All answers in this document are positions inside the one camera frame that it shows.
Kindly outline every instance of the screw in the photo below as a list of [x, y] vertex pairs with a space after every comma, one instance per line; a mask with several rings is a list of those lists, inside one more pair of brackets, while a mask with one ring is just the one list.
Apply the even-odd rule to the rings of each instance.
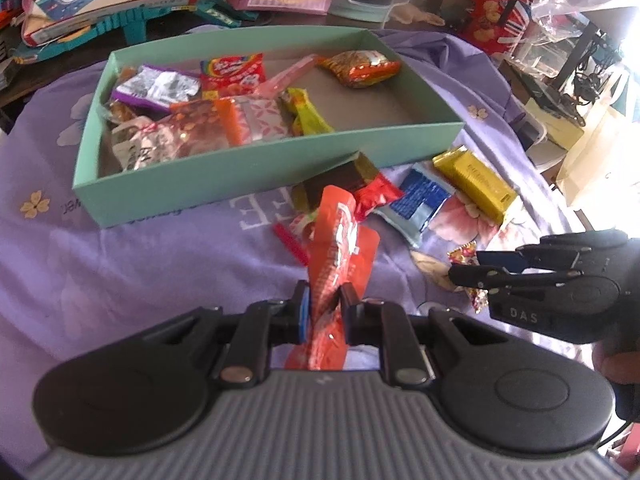
[[427, 379], [427, 372], [420, 370], [420, 368], [400, 368], [396, 372], [396, 380], [408, 386], [417, 386], [425, 383]]
[[220, 372], [220, 378], [226, 383], [248, 383], [254, 378], [254, 373], [246, 366], [228, 366]]

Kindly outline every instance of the green box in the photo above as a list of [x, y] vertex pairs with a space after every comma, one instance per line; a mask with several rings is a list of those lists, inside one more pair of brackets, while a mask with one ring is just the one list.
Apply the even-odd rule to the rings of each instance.
[[[423, 160], [446, 150], [463, 122], [417, 73], [404, 65], [397, 76], [378, 86], [414, 110], [417, 123], [257, 143], [99, 177], [100, 140], [107, 129], [100, 104], [108, 101], [118, 72], [124, 66], [143, 63], [176, 66], [190, 60], [254, 52], [336, 53], [359, 49], [377, 50], [389, 59], [399, 59], [398, 54], [368, 30], [316, 26], [217, 30], [112, 52], [82, 134], [74, 175], [78, 198], [101, 227], [108, 227], [295, 184], [357, 151], [363, 151], [373, 163], [384, 168]], [[366, 92], [368, 89], [340, 91]]]

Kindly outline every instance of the purple tablecloth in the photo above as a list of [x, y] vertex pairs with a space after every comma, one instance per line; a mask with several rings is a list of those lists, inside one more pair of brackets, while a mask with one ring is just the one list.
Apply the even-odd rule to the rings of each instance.
[[[456, 143], [493, 166], [525, 204], [497, 234], [473, 204], [452, 198], [421, 252], [446, 261], [447, 251], [473, 239], [514, 248], [569, 231], [567, 211], [509, 127], [522, 110], [489, 59], [444, 34], [380, 34], [465, 118]], [[101, 70], [98, 64], [38, 91], [0, 149], [0, 453], [20, 468], [46, 450], [30, 402], [52, 366], [201, 305], [241, 312], [253, 301], [288, 297], [306, 275], [273, 234], [275, 222], [294, 215], [287, 189], [97, 228], [71, 183]], [[387, 173], [399, 181], [404, 171]], [[380, 218], [367, 223], [382, 238], [368, 295], [393, 298], [412, 313], [425, 301], [468, 308], [464, 293], [447, 292], [417, 269], [397, 232]], [[535, 341], [575, 356], [570, 345]], [[274, 360], [288, 350], [276, 349]], [[376, 367], [376, 354], [353, 349], [347, 366]]]

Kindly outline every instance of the black cable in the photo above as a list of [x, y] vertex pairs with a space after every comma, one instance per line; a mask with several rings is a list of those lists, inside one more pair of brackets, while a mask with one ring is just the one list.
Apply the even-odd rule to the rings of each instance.
[[606, 446], [609, 442], [616, 439], [620, 436], [620, 434], [626, 430], [629, 426], [631, 426], [631, 422], [625, 422], [622, 426], [620, 426], [613, 434], [610, 434], [605, 440], [601, 440], [598, 443], [598, 447]]

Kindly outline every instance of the gray ribbed surface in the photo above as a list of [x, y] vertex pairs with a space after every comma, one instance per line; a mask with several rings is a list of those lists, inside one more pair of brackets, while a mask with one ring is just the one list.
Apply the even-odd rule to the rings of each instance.
[[55, 450], [31, 480], [605, 480], [594, 452], [525, 461], [454, 433], [423, 394], [377, 372], [274, 371], [258, 388], [225, 393], [194, 431], [127, 458]]

